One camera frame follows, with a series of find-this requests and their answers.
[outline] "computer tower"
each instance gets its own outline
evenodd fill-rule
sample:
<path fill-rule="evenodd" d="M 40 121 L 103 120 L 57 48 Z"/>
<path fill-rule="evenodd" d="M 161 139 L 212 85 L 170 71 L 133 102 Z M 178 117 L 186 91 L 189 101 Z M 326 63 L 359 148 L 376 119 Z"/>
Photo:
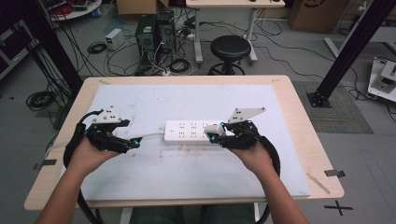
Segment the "computer tower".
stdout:
<path fill-rule="evenodd" d="M 137 24 L 135 36 L 141 64 L 158 64 L 161 60 L 162 45 L 157 15 L 142 15 Z"/>
<path fill-rule="evenodd" d="M 161 38 L 163 41 L 163 53 L 173 54 L 176 52 L 175 39 L 175 15 L 174 11 L 162 11 L 158 19 L 161 30 Z"/>

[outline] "hand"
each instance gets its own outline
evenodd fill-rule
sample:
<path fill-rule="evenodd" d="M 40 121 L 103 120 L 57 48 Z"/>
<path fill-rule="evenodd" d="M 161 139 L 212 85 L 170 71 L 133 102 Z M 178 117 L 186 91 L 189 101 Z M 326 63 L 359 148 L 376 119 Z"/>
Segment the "hand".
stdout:
<path fill-rule="evenodd" d="M 265 172 L 266 169 L 273 169 L 271 157 L 259 141 L 249 149 L 229 149 L 255 175 L 262 171 Z"/>
<path fill-rule="evenodd" d="M 82 177 L 95 171 L 105 161 L 120 155 L 114 151 L 101 151 L 91 145 L 90 140 L 84 137 L 73 153 L 67 170 L 73 170 Z"/>

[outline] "gray floor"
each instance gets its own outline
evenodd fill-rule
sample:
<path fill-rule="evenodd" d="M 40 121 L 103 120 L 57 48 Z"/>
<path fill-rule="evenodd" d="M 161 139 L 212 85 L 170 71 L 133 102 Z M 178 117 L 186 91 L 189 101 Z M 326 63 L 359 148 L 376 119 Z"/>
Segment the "gray floor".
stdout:
<path fill-rule="evenodd" d="M 344 38 L 338 34 L 309 34 L 290 30 L 286 21 L 278 21 L 282 34 L 272 39 L 283 46 L 312 49 L 328 58 L 332 54 L 323 42 L 323 37 L 331 36 L 340 45 Z M 104 36 L 113 28 L 119 27 L 134 33 L 135 21 L 120 21 L 117 17 L 107 15 L 99 19 L 90 16 L 70 21 L 73 34 L 80 48 L 85 49 L 95 41 L 104 41 Z M 246 27 L 244 23 L 237 26 Z M 268 32 L 277 32 L 274 23 L 263 24 Z M 218 35 L 228 34 L 223 28 L 209 25 L 202 26 L 203 39 L 212 40 Z M 76 59 L 69 42 L 62 30 L 58 34 L 64 48 L 74 63 Z M 283 49 L 267 38 L 260 36 L 253 42 L 254 46 L 267 47 L 277 59 L 288 61 L 291 66 L 303 74 L 315 74 L 324 77 L 332 62 L 312 52 L 300 49 Z M 205 75 L 207 68 L 218 60 L 211 55 L 208 43 L 203 43 L 205 63 L 194 75 Z M 187 59 L 193 60 L 192 44 L 185 47 Z M 295 81 L 320 81 L 315 77 L 296 75 L 285 63 L 271 60 L 265 49 L 256 49 L 259 62 L 249 66 L 242 61 L 242 66 L 250 75 L 284 74 Z M 105 53 L 90 56 L 90 62 L 104 73 Z M 358 73 L 358 87 L 366 91 L 370 76 L 372 59 L 385 57 L 396 60 L 396 56 L 381 43 L 370 43 L 353 67 Z M 136 46 L 128 47 L 114 56 L 112 63 L 126 68 L 137 63 L 139 58 Z M 83 68 L 83 77 L 90 76 Z M 345 85 L 352 85 L 355 76 L 349 71 L 343 78 Z M 32 223 L 38 212 L 26 211 L 24 201 L 35 182 L 38 171 L 35 163 L 44 158 L 45 148 L 57 133 L 52 129 L 48 118 L 37 118 L 36 112 L 25 105 L 26 98 L 33 92 L 43 91 L 47 81 L 31 57 L 24 59 L 15 69 L 0 81 L 0 108 L 2 156 L 0 157 L 2 187 L 0 188 L 1 223 Z M 343 216 L 336 209 L 325 209 L 324 205 L 335 205 L 334 200 L 316 200 L 299 202 L 299 205 L 312 223 L 395 223 L 396 222 L 396 123 L 389 117 L 386 108 L 374 101 L 357 101 L 356 105 L 374 131 L 374 134 L 318 133 L 318 137 L 335 169 L 343 170 L 346 177 L 341 178 L 345 196 L 337 201 L 341 206 L 354 210 L 343 210 Z M 188 207 L 186 219 L 197 223 L 199 207 Z M 117 223 L 120 220 L 120 209 L 103 209 L 106 223 Z M 77 211 L 75 223 L 88 223 Z"/>

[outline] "black stool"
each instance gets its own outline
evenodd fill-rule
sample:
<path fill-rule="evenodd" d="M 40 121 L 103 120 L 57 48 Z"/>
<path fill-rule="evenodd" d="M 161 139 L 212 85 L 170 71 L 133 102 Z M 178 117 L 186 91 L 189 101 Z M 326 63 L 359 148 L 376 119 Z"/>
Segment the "black stool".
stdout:
<path fill-rule="evenodd" d="M 246 39 L 237 35 L 220 36 L 212 41 L 210 49 L 223 63 L 218 63 L 210 67 L 209 75 L 215 75 L 215 73 L 220 75 L 235 75 L 233 67 L 241 70 L 243 75 L 245 74 L 245 71 L 240 66 L 233 63 L 241 61 L 249 55 L 251 46 Z M 222 66 L 221 71 L 216 68 L 218 66 Z"/>

